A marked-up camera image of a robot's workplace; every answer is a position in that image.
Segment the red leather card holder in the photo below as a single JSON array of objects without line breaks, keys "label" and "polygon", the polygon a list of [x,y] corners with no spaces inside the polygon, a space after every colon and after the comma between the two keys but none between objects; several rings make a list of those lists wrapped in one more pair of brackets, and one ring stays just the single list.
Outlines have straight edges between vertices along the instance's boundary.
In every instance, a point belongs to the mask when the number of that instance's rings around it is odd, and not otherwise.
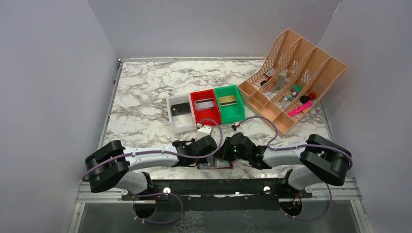
[{"label": "red leather card holder", "polygon": [[200,163],[197,165],[197,169],[207,170],[207,169],[232,169],[233,163],[230,161],[222,160],[215,157],[207,158],[205,163]]}]

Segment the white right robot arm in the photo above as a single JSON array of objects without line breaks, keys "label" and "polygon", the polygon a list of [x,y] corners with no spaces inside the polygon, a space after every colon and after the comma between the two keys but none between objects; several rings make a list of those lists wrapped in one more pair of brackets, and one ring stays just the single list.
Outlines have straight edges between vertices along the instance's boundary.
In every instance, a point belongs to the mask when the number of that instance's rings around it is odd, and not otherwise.
[{"label": "white right robot arm", "polygon": [[317,134],[311,134],[303,143],[270,148],[257,146],[247,136],[236,133],[226,138],[214,156],[230,162],[245,160],[259,170],[300,165],[299,169],[287,171],[279,188],[289,195],[320,182],[342,186],[353,165],[348,150]]}]

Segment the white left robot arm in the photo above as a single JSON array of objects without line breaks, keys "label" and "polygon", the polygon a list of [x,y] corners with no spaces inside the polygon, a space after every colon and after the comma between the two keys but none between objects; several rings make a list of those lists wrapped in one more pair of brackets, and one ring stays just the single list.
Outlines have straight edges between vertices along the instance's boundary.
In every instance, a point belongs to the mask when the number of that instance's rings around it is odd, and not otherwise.
[{"label": "white left robot arm", "polygon": [[135,173],[135,170],[189,167],[212,156],[221,146],[210,135],[145,149],[127,149],[119,140],[114,140],[85,159],[87,171],[83,180],[89,182],[93,193],[116,187],[141,194],[149,189],[151,178],[148,173]]}]

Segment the silver card in red bin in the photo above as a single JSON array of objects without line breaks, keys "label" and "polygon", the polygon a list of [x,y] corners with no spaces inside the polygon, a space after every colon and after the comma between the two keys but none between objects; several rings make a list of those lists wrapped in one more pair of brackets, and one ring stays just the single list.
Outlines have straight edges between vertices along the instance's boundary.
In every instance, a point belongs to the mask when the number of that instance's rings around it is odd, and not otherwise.
[{"label": "silver card in red bin", "polygon": [[194,104],[196,111],[213,109],[215,107],[213,99],[196,100]]}]

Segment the gold card in green bin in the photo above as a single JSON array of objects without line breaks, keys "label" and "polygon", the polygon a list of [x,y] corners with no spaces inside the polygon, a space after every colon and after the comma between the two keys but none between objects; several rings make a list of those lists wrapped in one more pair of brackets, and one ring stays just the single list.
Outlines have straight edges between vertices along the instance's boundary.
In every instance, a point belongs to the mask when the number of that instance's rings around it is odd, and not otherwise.
[{"label": "gold card in green bin", "polygon": [[230,106],[236,104],[236,98],[234,95],[219,97],[220,106]]}]

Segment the red plastic bin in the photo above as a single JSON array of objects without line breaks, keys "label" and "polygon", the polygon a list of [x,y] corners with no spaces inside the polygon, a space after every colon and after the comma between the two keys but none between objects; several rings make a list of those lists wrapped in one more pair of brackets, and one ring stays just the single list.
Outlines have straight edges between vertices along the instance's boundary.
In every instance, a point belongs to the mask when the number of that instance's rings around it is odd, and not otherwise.
[{"label": "red plastic bin", "polygon": [[[199,123],[201,120],[206,118],[214,120],[216,123],[221,124],[221,115],[220,109],[217,103],[217,99],[213,89],[203,90],[203,91],[196,91],[190,93],[190,98],[194,110],[194,117],[196,124]],[[213,99],[215,107],[213,109],[207,109],[203,111],[196,111],[194,102],[196,100],[204,100],[204,99]]]}]

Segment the white plastic bin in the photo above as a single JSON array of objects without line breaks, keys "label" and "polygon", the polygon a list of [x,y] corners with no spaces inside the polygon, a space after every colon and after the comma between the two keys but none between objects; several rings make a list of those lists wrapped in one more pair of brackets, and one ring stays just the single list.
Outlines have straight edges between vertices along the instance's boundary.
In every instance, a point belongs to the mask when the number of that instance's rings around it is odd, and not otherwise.
[{"label": "white plastic bin", "polygon": [[[183,114],[179,116],[171,115],[171,106],[174,104],[189,102],[191,113]],[[169,122],[172,133],[183,133],[193,131],[196,129],[196,122],[194,117],[194,110],[190,98],[190,94],[182,94],[166,97],[167,110],[169,116]]]}]

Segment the green plastic bin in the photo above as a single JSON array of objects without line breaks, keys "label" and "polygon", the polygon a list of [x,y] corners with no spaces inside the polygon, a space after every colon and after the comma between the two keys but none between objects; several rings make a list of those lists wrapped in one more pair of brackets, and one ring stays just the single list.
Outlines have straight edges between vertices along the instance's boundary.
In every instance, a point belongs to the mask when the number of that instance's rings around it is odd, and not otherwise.
[{"label": "green plastic bin", "polygon": [[[236,85],[218,87],[213,90],[220,109],[222,124],[233,123],[245,119],[244,104]],[[230,106],[220,106],[219,97],[229,95],[235,96],[236,104]]]}]

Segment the grey box in organizer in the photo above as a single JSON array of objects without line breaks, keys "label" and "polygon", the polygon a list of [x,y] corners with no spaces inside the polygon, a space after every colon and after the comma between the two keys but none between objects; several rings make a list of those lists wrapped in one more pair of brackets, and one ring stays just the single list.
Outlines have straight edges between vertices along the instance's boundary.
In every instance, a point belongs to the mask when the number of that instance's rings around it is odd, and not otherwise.
[{"label": "grey box in organizer", "polygon": [[281,90],[285,86],[285,79],[286,79],[286,76],[288,74],[288,71],[289,70],[287,68],[284,68],[279,73],[279,76],[277,78],[277,83],[276,83],[276,86],[275,86],[276,90]]}]

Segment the red black round item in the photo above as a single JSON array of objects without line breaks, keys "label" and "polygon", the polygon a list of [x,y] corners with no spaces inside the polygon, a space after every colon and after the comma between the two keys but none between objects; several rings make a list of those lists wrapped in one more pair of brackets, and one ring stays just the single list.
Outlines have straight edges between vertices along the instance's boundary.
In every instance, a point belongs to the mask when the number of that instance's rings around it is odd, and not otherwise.
[{"label": "red black round item", "polygon": [[314,99],[316,99],[315,93],[309,93],[308,95],[302,95],[302,96],[299,98],[299,101],[300,101],[302,104],[305,104],[305,103],[307,103],[307,102],[309,102],[309,101],[312,101],[312,100],[314,100]]}]

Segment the pink highlighter marker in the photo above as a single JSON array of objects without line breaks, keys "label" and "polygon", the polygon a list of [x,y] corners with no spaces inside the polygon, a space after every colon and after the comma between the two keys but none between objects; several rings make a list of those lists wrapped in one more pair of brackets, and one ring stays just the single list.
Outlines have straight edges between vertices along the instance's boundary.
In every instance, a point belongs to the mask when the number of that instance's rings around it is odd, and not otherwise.
[{"label": "pink highlighter marker", "polygon": [[296,107],[295,109],[293,109],[292,111],[290,111],[289,113],[287,113],[288,116],[293,117],[301,112],[303,112],[303,110],[310,108],[313,105],[312,101],[308,101],[298,107]]}]

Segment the green capped tube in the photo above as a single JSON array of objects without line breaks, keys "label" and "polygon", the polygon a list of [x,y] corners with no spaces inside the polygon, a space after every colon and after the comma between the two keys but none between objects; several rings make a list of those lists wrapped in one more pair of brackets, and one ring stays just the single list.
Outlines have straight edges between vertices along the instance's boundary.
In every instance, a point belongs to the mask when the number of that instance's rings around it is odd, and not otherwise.
[{"label": "green capped tube", "polygon": [[297,85],[297,84],[294,85],[291,88],[291,93],[289,95],[287,95],[286,99],[290,100],[292,98],[295,98],[301,92],[301,90],[302,90],[302,87],[300,85]]}]

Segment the beige desk organizer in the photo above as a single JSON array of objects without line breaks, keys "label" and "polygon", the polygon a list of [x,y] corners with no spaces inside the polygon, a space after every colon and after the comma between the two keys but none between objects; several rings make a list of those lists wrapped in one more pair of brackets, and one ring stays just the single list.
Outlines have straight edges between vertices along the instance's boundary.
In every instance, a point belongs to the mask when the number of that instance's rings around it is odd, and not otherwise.
[{"label": "beige desk organizer", "polygon": [[[284,68],[289,70],[285,86],[276,90],[277,78]],[[284,136],[320,102],[346,70],[347,65],[286,29],[276,38],[262,67],[238,89],[243,103],[257,116],[265,117],[264,123]],[[296,84],[302,87],[301,92],[287,100]],[[302,105],[299,98],[309,93],[316,95],[313,105],[293,117],[288,116],[287,113]]]}]

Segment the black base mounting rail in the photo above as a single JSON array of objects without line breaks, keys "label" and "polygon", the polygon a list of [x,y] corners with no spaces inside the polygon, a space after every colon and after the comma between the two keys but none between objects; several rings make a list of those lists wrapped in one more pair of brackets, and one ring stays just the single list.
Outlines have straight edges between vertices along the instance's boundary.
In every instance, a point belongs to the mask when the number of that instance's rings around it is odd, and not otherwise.
[{"label": "black base mounting rail", "polygon": [[122,195],[137,208],[158,211],[274,210],[279,202],[296,197],[282,186],[281,178],[153,180],[151,193],[156,197],[139,198],[131,193]]}]

